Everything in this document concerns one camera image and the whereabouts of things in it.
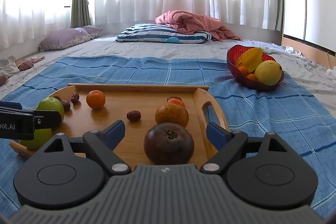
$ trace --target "green apple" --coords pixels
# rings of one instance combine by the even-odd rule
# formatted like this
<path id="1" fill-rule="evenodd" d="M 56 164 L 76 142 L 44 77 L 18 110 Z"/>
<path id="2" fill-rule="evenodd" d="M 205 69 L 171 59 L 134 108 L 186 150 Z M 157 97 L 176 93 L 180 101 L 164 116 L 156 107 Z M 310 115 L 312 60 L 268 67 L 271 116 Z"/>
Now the green apple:
<path id="1" fill-rule="evenodd" d="M 21 140 L 20 143 L 30 150 L 37 151 L 51 138 L 51 128 L 36 129 L 33 140 Z"/>
<path id="2" fill-rule="evenodd" d="M 47 97 L 43 99 L 39 105 L 36 107 L 36 110 L 53 110 L 58 111 L 62 116 L 62 121 L 64 119 L 64 107 L 62 103 L 54 98 L 54 97 Z"/>

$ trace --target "dark purple fruit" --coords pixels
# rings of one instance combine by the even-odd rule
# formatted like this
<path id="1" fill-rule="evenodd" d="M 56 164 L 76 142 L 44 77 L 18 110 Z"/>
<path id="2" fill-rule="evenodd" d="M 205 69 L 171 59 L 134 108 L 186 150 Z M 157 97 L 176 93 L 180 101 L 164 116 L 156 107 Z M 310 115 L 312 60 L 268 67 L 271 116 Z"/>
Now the dark purple fruit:
<path id="1" fill-rule="evenodd" d="M 131 122 L 137 122 L 141 119 L 141 113 L 138 110 L 132 110 L 132 111 L 127 113 L 126 117 Z"/>
<path id="2" fill-rule="evenodd" d="M 171 96 L 171 97 L 168 97 L 168 98 L 167 98 L 167 102 L 168 102 L 168 100 L 171 99 L 171 98 L 175 98 L 175 99 L 178 99 L 178 100 L 182 101 L 182 99 L 181 99 L 180 97 L 177 97 L 177 96 Z"/>
<path id="3" fill-rule="evenodd" d="M 61 100 L 61 103 L 63 105 L 64 111 L 70 110 L 70 103 L 67 100 Z"/>
<path id="4" fill-rule="evenodd" d="M 71 96 L 71 102 L 75 105 L 77 104 L 79 101 L 79 94 L 78 93 L 74 93 L 72 96 Z"/>
<path id="5" fill-rule="evenodd" d="M 58 96 L 54 96 L 54 98 L 56 98 L 57 100 L 59 100 L 60 102 L 62 101 L 62 99 Z"/>
<path id="6" fill-rule="evenodd" d="M 146 133 L 143 148 L 156 165 L 186 164 L 194 153 L 194 139 L 179 124 L 161 123 Z"/>

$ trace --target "red bowl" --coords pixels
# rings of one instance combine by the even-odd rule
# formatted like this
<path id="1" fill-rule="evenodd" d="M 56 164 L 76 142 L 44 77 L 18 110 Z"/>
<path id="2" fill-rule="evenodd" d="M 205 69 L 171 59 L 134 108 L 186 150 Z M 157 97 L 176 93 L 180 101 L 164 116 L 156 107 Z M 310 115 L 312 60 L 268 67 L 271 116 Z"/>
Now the red bowl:
<path id="1" fill-rule="evenodd" d="M 281 78 L 279 80 L 279 82 L 276 85 L 265 85 L 261 82 L 258 81 L 253 81 L 250 80 L 248 78 L 246 78 L 243 74 L 241 74 L 241 72 L 238 70 L 238 68 L 235 66 L 236 61 L 238 60 L 238 58 L 247 50 L 254 48 L 254 47 L 244 47 L 242 45 L 235 45 L 233 46 L 231 49 L 229 49 L 227 51 L 227 56 L 226 56 L 226 60 L 227 60 L 227 65 L 232 73 L 232 75 L 234 76 L 236 82 L 241 83 L 243 86 L 251 89 L 251 90 L 257 90 L 257 91 L 271 91 L 271 90 L 275 90 L 277 88 L 277 86 L 282 83 L 283 79 L 284 79 L 284 72 L 282 72 Z M 265 53 L 262 54 L 262 60 L 266 61 L 266 60 L 273 60 L 275 61 L 275 59 Z"/>

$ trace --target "pillow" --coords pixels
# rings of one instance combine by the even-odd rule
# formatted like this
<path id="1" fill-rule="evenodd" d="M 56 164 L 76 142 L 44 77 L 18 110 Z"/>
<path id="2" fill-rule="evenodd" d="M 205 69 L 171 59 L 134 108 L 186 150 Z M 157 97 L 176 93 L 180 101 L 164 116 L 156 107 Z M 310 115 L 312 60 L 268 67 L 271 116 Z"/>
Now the pillow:
<path id="1" fill-rule="evenodd" d="M 116 41 L 201 44 L 210 39 L 211 34 L 206 31 L 182 34 L 167 25 L 144 23 L 125 29 Z"/>
<path id="2" fill-rule="evenodd" d="M 70 28 L 52 32 L 39 45 L 39 51 L 58 51 L 96 38 L 101 29 L 93 27 Z"/>

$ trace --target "white bed sheet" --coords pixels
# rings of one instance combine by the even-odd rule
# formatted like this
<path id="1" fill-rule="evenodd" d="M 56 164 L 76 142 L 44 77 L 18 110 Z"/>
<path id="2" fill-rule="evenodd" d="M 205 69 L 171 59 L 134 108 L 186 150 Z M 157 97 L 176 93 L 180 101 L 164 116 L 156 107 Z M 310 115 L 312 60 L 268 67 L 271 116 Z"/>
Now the white bed sheet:
<path id="1" fill-rule="evenodd" d="M 18 73 L 8 79 L 0 87 L 0 98 L 15 90 L 33 76 L 64 56 L 103 56 L 120 55 L 124 57 L 158 57 L 172 58 L 219 58 L 226 59 L 229 48 L 236 44 L 257 46 L 273 58 L 289 73 L 295 81 L 308 89 L 336 117 L 336 76 L 327 68 L 312 60 L 285 52 L 271 43 L 244 40 L 224 40 L 223 42 L 208 41 L 204 44 L 170 44 L 154 42 L 116 42 L 115 37 L 104 36 L 62 51 L 42 52 L 45 60 L 36 63 L 27 71 Z"/>

